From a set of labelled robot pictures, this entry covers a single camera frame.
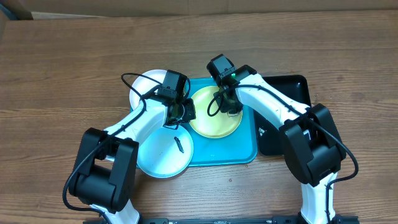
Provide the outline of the yellow plate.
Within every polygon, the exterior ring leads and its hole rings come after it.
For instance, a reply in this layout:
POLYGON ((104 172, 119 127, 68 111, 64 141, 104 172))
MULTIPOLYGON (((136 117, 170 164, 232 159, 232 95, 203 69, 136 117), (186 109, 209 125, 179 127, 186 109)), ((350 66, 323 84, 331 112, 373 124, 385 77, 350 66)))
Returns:
POLYGON ((219 111, 215 116, 208 116, 208 105, 213 99, 213 94, 218 90, 217 86, 206 86, 196 91, 191 97, 196 118, 189 124, 194 131, 207 138, 223 138, 233 133, 243 118, 243 112, 232 116, 219 111))

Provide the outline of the white plate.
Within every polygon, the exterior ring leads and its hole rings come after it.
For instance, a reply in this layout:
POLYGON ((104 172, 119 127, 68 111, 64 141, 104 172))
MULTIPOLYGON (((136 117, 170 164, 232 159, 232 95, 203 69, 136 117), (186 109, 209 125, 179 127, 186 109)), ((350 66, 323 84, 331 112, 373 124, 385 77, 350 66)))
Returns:
MULTIPOLYGON (((166 70, 157 69, 157 70, 149 70, 147 72, 144 72, 143 75, 152 78, 160 83, 163 83, 166 73, 167 73, 166 70)), ((157 83, 152 80, 149 80, 144 77, 137 77, 131 86, 135 90, 137 90, 141 95, 143 95, 147 93, 150 89, 155 87, 156 85, 157 83)), ((140 98, 133 90, 130 90, 129 92, 129 102, 132 110, 136 109, 139 105, 140 98)))

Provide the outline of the green white sponge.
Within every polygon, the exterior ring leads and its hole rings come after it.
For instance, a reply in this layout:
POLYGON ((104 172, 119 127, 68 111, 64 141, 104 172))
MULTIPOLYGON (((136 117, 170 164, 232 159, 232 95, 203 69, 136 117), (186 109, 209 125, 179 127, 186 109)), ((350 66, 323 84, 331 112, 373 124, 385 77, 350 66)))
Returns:
POLYGON ((228 117, 232 118, 235 116, 240 116, 240 113, 227 113, 228 117))

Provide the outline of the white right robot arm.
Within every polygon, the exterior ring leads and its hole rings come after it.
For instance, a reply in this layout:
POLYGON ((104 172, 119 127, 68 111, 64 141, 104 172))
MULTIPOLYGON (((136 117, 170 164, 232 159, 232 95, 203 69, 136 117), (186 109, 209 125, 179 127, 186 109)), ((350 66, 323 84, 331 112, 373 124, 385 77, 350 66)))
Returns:
POLYGON ((333 187, 346 149, 329 110, 285 96, 247 65, 217 68, 211 76, 220 88, 221 112, 245 105, 278 129, 285 163, 302 186, 304 222, 336 222, 333 187))

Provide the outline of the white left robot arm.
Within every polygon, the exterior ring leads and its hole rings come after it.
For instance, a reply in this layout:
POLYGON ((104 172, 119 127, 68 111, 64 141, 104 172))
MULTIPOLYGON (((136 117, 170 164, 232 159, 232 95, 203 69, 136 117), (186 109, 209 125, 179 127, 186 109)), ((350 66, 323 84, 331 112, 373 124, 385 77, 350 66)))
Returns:
POLYGON ((153 96, 117 124, 86 130, 63 193, 79 198, 83 210, 98 213, 103 223, 138 223, 130 199, 136 168, 161 177, 185 170, 193 140, 179 125, 193 119, 192 99, 153 96))

